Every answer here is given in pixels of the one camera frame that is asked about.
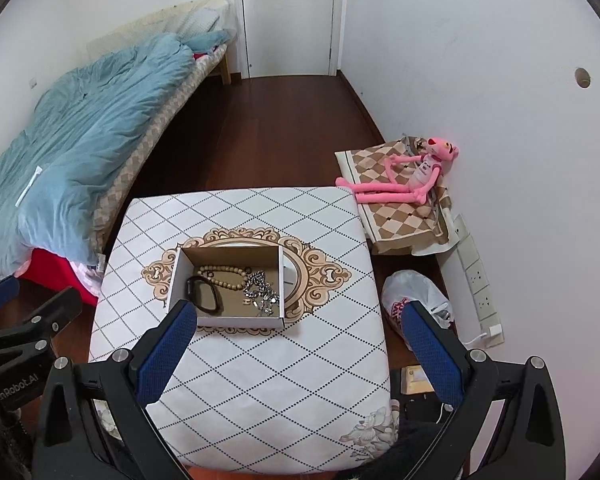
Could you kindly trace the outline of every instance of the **wooden bead bracelet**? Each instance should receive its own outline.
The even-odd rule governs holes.
[[[251,269],[248,269],[248,267],[246,269],[241,269],[240,267],[207,265],[200,267],[198,273],[201,276],[206,276],[209,282],[211,282],[215,286],[221,286],[222,288],[226,288],[228,290],[243,290],[244,285],[247,281],[247,270]],[[223,282],[222,280],[216,280],[214,278],[214,272],[232,272],[234,274],[238,274],[242,278],[242,283],[234,285],[233,283]]]

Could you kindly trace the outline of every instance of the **electrical socket panel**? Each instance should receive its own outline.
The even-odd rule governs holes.
[[[458,215],[454,219],[454,231],[456,232],[456,235],[458,236],[460,241],[468,237],[469,229],[466,228],[466,224],[464,223],[464,217],[462,215]]]
[[[474,294],[475,311],[478,314],[478,319],[483,319],[493,316],[496,313],[496,309],[493,306],[493,298],[491,297],[491,289],[487,285],[483,290]]]
[[[492,314],[491,316],[483,319],[480,322],[480,333],[486,332],[488,334],[490,327],[496,325],[500,325],[502,327],[500,316],[498,316],[498,314]],[[484,337],[482,338],[482,342],[486,348],[501,345],[502,343],[504,343],[504,332],[499,333],[495,337]]]
[[[469,235],[458,244],[458,255],[462,262],[462,268],[467,270],[472,264],[480,259],[478,249],[475,247],[474,237]]]
[[[489,285],[487,273],[484,272],[484,266],[482,265],[482,260],[478,260],[469,266],[466,270],[466,280],[469,282],[469,288],[471,289],[472,294],[476,294]]]

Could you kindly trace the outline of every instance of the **white door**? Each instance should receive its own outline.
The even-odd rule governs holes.
[[[250,77],[328,75],[333,0],[243,0]]]

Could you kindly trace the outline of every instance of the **cardboard box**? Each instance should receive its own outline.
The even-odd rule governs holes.
[[[272,305],[273,315],[258,315],[253,304],[245,305],[242,290],[228,290],[216,286],[221,313],[218,316],[197,309],[198,326],[232,328],[284,328],[285,298],[283,282],[284,256],[280,246],[218,246],[179,248],[167,296],[167,309],[171,310],[178,300],[186,300],[187,280],[201,266],[251,267],[251,272],[264,270],[267,283],[279,294],[280,301]],[[216,271],[215,279],[228,283],[241,283],[243,278],[232,272]],[[213,308],[214,300],[208,286],[198,282],[196,289],[202,306]]]

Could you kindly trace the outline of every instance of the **white plastic bag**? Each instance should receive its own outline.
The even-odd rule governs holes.
[[[402,333],[402,309],[414,300],[423,304],[442,328],[451,326],[454,320],[451,304],[436,285],[415,270],[399,270],[386,279],[382,288],[382,307],[399,333]]]

